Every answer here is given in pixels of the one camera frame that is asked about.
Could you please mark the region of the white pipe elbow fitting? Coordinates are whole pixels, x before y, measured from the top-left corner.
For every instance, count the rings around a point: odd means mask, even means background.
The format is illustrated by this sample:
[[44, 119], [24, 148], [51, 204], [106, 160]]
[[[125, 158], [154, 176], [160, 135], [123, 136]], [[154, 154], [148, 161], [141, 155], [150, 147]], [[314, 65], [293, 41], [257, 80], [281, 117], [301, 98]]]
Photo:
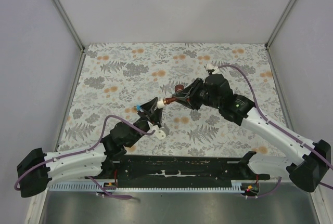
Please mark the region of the white pipe elbow fitting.
[[163, 109], [166, 105], [167, 103], [164, 99], [160, 99], [156, 104], [158, 109]]

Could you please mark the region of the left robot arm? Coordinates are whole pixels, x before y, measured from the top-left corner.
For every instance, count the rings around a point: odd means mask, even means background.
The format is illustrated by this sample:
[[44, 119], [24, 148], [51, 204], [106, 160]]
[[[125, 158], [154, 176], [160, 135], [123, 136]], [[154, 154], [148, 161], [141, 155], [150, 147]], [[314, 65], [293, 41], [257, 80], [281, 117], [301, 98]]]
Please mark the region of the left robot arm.
[[108, 135], [101, 134], [95, 144], [61, 152], [44, 152], [33, 149], [18, 165], [18, 179], [14, 189], [21, 197], [35, 196], [58, 182], [101, 176], [105, 179], [114, 174], [113, 160], [126, 154], [127, 148], [144, 136], [166, 137], [161, 130], [161, 117], [166, 102], [154, 98], [137, 107], [139, 119], [130, 123], [125, 119], [108, 115], [106, 119], [118, 120]]

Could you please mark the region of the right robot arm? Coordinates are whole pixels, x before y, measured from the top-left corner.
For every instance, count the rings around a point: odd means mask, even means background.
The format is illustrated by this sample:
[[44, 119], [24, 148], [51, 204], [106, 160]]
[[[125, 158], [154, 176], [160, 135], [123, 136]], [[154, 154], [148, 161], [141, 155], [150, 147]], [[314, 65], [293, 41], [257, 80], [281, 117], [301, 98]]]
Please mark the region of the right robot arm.
[[331, 146], [305, 138], [268, 117], [245, 96], [233, 93], [221, 74], [195, 79], [190, 85], [175, 86], [173, 98], [183, 106], [199, 110], [202, 105], [217, 109], [227, 121], [259, 135], [279, 149], [284, 158], [249, 152], [249, 160], [238, 166], [239, 175], [250, 179], [255, 174], [287, 176], [300, 189], [314, 192], [331, 165]]

